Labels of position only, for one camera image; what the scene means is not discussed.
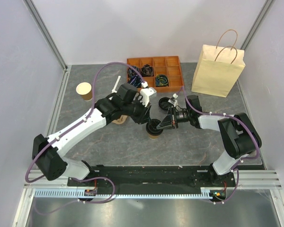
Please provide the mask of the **brown paper cup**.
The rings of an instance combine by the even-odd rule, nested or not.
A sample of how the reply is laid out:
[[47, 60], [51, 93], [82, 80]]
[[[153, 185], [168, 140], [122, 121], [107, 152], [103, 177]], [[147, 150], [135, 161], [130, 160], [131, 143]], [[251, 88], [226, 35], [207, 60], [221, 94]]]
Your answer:
[[157, 134], [148, 134], [149, 138], [152, 139], [152, 140], [155, 140], [157, 139], [160, 135], [157, 135]]
[[76, 92], [82, 97], [85, 101], [90, 101], [93, 97], [92, 95], [92, 86], [88, 82], [79, 83], [76, 87]]

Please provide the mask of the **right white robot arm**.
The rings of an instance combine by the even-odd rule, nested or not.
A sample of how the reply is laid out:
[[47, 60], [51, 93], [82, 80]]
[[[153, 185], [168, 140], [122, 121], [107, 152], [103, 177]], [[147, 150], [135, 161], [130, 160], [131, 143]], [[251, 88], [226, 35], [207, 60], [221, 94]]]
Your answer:
[[208, 183], [218, 186], [224, 181], [224, 175], [247, 158], [249, 154], [262, 146], [261, 138], [246, 113], [235, 115], [205, 113], [197, 95], [186, 97], [186, 108], [178, 106], [177, 95], [163, 97], [159, 107], [167, 111], [167, 116], [156, 125], [156, 131], [176, 129], [180, 123], [188, 122], [193, 127], [203, 130], [218, 131], [224, 145], [220, 157], [210, 164], [207, 174]]

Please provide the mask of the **kraft paper bag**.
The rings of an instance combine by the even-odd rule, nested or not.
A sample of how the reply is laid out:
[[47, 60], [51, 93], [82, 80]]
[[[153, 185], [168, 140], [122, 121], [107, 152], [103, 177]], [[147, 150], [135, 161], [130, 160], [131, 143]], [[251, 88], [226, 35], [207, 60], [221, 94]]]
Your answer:
[[225, 47], [204, 44], [197, 62], [192, 80], [191, 91], [206, 95], [227, 97], [245, 68], [244, 50], [237, 49], [235, 44]]

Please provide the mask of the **black cup lid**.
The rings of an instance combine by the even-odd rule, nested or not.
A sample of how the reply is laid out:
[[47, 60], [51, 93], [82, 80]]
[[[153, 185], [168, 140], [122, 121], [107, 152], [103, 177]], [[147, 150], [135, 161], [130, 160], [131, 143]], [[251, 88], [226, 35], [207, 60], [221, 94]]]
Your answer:
[[157, 130], [156, 126], [160, 123], [161, 121], [158, 119], [153, 119], [154, 125], [149, 125], [146, 124], [146, 131], [148, 134], [157, 134], [161, 135], [163, 133], [163, 130]]
[[158, 105], [160, 107], [161, 110], [163, 111], [167, 111], [172, 104], [169, 102], [170, 98], [168, 97], [163, 97], [159, 100]]

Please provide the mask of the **cardboard cup carrier tray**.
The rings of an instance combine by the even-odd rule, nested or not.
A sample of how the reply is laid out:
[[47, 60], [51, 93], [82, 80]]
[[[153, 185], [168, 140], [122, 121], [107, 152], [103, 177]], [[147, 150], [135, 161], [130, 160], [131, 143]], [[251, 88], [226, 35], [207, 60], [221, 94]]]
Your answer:
[[121, 115], [120, 118], [116, 119], [116, 120], [113, 120], [112, 123], [114, 124], [123, 124], [127, 119], [127, 115]]

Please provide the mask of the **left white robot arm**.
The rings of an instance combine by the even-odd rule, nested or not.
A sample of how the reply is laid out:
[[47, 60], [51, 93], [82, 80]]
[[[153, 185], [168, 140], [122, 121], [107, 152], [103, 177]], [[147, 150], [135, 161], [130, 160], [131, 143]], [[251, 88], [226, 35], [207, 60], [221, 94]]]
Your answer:
[[84, 186], [93, 184], [95, 178], [88, 164], [66, 158], [66, 154], [88, 135], [123, 115], [131, 117], [137, 124], [149, 123], [150, 99], [156, 93], [152, 87], [138, 90], [128, 83], [122, 84], [116, 92], [98, 100], [94, 107], [65, 128], [46, 137], [37, 135], [33, 141], [33, 164], [48, 181], [66, 176], [77, 178]]

